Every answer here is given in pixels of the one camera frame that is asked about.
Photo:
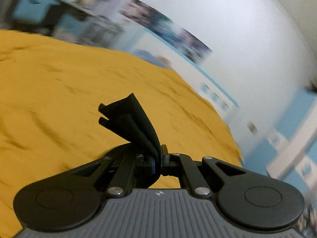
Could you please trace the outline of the anime poster strip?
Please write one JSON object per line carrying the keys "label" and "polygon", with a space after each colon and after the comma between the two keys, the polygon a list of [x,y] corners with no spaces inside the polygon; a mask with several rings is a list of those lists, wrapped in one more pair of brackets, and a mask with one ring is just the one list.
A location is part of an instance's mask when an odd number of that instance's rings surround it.
{"label": "anime poster strip", "polygon": [[119,12],[160,37],[195,64],[202,63],[212,50],[169,17],[139,0],[129,0]]}

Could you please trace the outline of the white blue headboard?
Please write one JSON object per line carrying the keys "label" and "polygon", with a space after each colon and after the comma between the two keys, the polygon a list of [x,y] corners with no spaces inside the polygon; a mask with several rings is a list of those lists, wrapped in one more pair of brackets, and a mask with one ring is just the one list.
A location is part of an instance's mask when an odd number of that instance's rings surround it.
{"label": "white blue headboard", "polygon": [[203,99],[207,100],[217,114],[226,122],[239,110],[238,103],[217,82],[198,65],[177,51],[158,35],[141,28],[127,48],[128,53],[146,51],[152,56],[162,56],[170,62],[170,67]]}

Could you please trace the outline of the blue pillow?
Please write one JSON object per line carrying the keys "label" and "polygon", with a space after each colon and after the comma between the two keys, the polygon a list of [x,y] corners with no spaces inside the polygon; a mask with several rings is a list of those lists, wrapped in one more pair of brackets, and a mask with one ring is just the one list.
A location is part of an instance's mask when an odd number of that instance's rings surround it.
{"label": "blue pillow", "polygon": [[171,61],[161,55],[153,55],[143,49],[136,49],[132,55],[164,69],[171,69]]}

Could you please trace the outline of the black pants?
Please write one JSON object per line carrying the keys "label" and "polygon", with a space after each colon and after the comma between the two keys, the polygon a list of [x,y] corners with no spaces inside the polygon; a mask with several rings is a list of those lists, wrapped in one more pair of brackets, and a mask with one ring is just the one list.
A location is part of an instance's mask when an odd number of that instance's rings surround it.
{"label": "black pants", "polygon": [[98,111],[103,115],[99,125],[130,142],[129,154],[143,156],[143,163],[137,166],[137,187],[152,186],[161,175],[162,149],[155,128],[135,95],[100,104]]}

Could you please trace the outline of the yellow bed quilt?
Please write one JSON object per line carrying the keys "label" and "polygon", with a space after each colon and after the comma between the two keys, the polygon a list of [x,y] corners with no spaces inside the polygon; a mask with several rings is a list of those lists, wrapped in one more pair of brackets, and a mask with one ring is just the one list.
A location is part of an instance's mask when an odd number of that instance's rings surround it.
{"label": "yellow bed quilt", "polygon": [[170,152],[240,165],[227,125],[174,70],[124,52],[1,30],[1,237],[21,229],[12,203],[22,187],[124,143],[99,125],[98,106],[130,94]]}

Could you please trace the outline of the blue smiley chair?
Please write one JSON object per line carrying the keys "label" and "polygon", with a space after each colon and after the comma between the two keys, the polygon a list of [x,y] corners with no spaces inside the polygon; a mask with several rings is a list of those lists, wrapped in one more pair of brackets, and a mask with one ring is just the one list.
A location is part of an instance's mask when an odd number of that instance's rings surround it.
{"label": "blue smiley chair", "polygon": [[38,25],[53,5],[60,5],[60,2],[58,0],[19,0],[12,18],[18,22]]}

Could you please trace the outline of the blue white wardrobe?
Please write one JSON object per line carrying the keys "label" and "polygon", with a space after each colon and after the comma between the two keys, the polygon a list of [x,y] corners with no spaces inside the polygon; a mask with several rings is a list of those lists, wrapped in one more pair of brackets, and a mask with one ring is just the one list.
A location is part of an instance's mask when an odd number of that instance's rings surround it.
{"label": "blue white wardrobe", "polygon": [[243,166],[296,187],[316,191],[316,92],[301,89]]}

